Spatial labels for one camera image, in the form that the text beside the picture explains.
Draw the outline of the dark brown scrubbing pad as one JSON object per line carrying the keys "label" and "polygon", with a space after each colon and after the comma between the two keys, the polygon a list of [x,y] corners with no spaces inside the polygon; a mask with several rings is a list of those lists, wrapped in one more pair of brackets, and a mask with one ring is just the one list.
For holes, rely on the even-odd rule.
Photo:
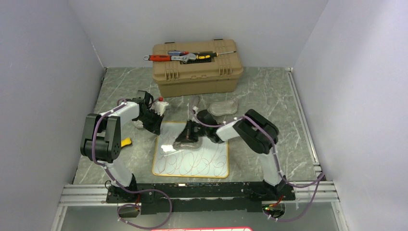
{"label": "dark brown scrubbing pad", "polygon": [[202,138],[199,138],[197,141],[174,141],[172,147],[175,150],[196,150],[202,146]]}

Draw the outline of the yellow framed whiteboard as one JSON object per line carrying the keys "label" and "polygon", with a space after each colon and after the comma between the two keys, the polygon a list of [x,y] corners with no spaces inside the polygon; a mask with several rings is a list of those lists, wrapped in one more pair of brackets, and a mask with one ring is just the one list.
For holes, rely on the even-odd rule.
{"label": "yellow framed whiteboard", "polygon": [[172,144],[184,127],[184,122],[161,124],[152,173],[168,177],[226,178],[229,175],[229,144],[215,144],[204,137],[196,149],[176,150]]}

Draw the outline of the grey mesh scrubbing pad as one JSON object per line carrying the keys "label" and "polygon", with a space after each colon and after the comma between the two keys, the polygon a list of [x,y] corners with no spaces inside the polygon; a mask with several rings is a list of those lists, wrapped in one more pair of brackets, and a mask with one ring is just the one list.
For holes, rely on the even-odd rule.
{"label": "grey mesh scrubbing pad", "polygon": [[209,105],[208,111],[214,116],[233,115],[238,111],[236,99],[214,102]]}

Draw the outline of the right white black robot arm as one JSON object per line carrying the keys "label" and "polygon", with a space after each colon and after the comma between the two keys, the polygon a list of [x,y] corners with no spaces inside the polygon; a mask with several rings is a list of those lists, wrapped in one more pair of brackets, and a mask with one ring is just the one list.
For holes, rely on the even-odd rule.
{"label": "right white black robot arm", "polygon": [[252,151],[259,154],[266,196],[276,200],[283,195],[286,178],[281,173],[277,158],[279,129],[273,123],[253,109],[242,117],[223,124],[217,123],[208,110],[193,110],[192,115],[193,120],[186,122],[184,130],[173,142],[174,149],[198,148],[203,137],[216,144],[239,137]]}

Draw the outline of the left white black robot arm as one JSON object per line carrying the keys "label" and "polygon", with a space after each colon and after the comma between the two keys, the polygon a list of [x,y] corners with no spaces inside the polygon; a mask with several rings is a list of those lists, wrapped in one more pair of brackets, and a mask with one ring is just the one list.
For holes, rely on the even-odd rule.
{"label": "left white black robot arm", "polygon": [[119,196],[126,202],[138,196],[135,176],[119,157],[122,150],[122,127],[130,122],[141,122],[152,134],[160,135],[161,123],[169,106],[161,97],[147,91],[137,91],[132,99],[119,99],[116,107],[101,114],[88,114],[85,120],[80,152],[104,169]]}

